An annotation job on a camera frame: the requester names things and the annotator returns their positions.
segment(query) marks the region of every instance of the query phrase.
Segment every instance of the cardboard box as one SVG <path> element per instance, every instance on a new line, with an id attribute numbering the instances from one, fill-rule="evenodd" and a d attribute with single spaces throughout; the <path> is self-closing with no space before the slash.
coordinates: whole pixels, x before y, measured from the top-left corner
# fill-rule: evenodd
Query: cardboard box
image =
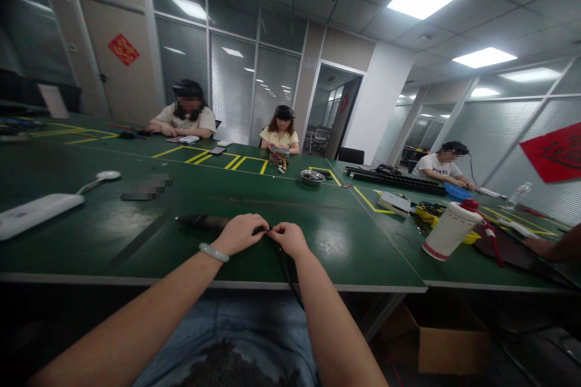
<path id="1" fill-rule="evenodd" d="M 378 362 L 417 364 L 425 374 L 472 375 L 484 371 L 490 337 L 484 324 L 449 291 L 410 295 L 372 342 Z"/>

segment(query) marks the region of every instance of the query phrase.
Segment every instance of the blue container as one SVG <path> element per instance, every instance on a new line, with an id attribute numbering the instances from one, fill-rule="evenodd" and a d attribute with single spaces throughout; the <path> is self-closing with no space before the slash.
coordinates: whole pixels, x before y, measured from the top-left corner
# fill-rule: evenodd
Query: blue container
<path id="1" fill-rule="evenodd" d="M 459 200 L 467 200 L 472 198 L 472 194 L 468 192 L 466 189 L 461 187 L 455 186 L 451 183 L 444 183 L 444 187 L 448 191 L 448 195 L 454 198 L 458 198 Z"/>

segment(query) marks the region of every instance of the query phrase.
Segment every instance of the person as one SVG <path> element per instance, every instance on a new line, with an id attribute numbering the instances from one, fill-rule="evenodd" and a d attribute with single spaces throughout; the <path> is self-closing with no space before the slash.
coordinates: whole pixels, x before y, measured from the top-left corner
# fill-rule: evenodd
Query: person
<path id="1" fill-rule="evenodd" d="M 275 348 L 266 344 L 272 344 L 277 335 L 298 328 L 300 322 L 279 326 L 276 332 L 260 340 L 257 336 L 243 340 L 244 333 L 259 333 L 268 324 L 269 316 L 284 317 L 287 310 L 261 311 L 259 326 L 252 331 L 233 332 L 237 340 L 232 342 L 220 342 L 220 332 L 214 332 L 217 328 L 215 320 L 208 322 L 209 331 L 190 331 L 197 336 L 215 337 L 216 343 L 204 350 L 193 348 L 191 340 L 182 339 L 185 332 L 180 321 L 222 267 L 222 261 L 218 260 L 222 257 L 220 254 L 233 256 L 258 243 L 262 233 L 252 235 L 258 226 L 281 245 L 296 265 L 304 304 L 302 316 L 306 317 L 310 340 L 306 344 L 288 341 L 278 351 L 285 351 L 289 356 L 288 351 L 292 347 L 296 349 L 294 360 L 303 368 L 298 372 L 274 371 Z M 318 385 L 317 372 L 323 386 L 387 387 L 365 338 L 325 269 L 309 250 L 298 225 L 280 223 L 269 228 L 260 215 L 239 215 L 206 248 L 211 252 L 206 253 L 207 249 L 199 251 L 186 260 L 41 369 L 30 379 L 30 384 L 214 386 L 241 385 L 243 381 L 244 385 L 314 386 Z M 254 307 L 254 310 L 259 309 L 259 305 Z M 234 320 L 231 313 L 228 316 L 225 324 L 231 326 Z M 166 347 L 158 353 L 164 343 Z M 309 371 L 308 361 L 312 357 L 316 369 Z M 282 365 L 288 360 L 279 359 L 278 363 Z M 265 378 L 263 370 L 278 373 L 280 378 Z"/>
<path id="2" fill-rule="evenodd" d="M 581 263 L 581 224 L 573 227 L 557 243 L 539 238 L 528 238 L 522 243 L 551 263 Z"/>
<path id="3" fill-rule="evenodd" d="M 412 171 L 412 175 L 423 175 L 446 181 L 459 187 L 476 189 L 477 185 L 472 183 L 458 169 L 454 161 L 459 155 L 469 154 L 466 145 L 458 141 L 450 141 L 442 144 L 440 151 L 436 154 L 423 156 Z"/>
<path id="4" fill-rule="evenodd" d="M 287 149 L 291 154 L 298 154 L 298 135 L 295 132 L 295 113 L 285 105 L 277 106 L 271 123 L 260 133 L 261 148 L 277 147 Z"/>
<path id="5" fill-rule="evenodd" d="M 166 136 L 199 136 L 216 133 L 214 113 L 204 100 L 204 92 L 193 80 L 180 80 L 172 87 L 176 102 L 149 121 L 146 130 Z"/>

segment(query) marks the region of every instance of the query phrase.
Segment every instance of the bangle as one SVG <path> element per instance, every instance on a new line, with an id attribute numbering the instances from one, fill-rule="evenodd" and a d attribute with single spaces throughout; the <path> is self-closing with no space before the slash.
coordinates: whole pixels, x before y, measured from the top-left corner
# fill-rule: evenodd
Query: bangle
<path id="1" fill-rule="evenodd" d="M 203 252 L 204 254 L 207 254 L 210 257 L 213 257 L 216 260 L 221 261 L 222 263 L 226 263 L 228 260 L 230 260 L 230 257 L 228 255 L 221 253 L 219 251 L 216 251 L 214 248 L 212 248 L 207 243 L 201 243 L 199 248 L 200 248 L 200 251 Z"/>

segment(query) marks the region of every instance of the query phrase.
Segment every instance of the red cap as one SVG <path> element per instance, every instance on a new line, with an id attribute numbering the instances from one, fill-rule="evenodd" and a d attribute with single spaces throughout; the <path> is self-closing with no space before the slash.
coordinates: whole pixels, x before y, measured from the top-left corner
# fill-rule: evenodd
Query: red cap
<path id="1" fill-rule="evenodd" d="M 462 207 L 463 209 L 466 209 L 470 212 L 476 212 L 478 209 L 478 202 L 476 200 L 473 200 L 472 198 L 469 198 L 467 200 L 464 200 L 463 202 L 460 203 L 460 207 Z"/>

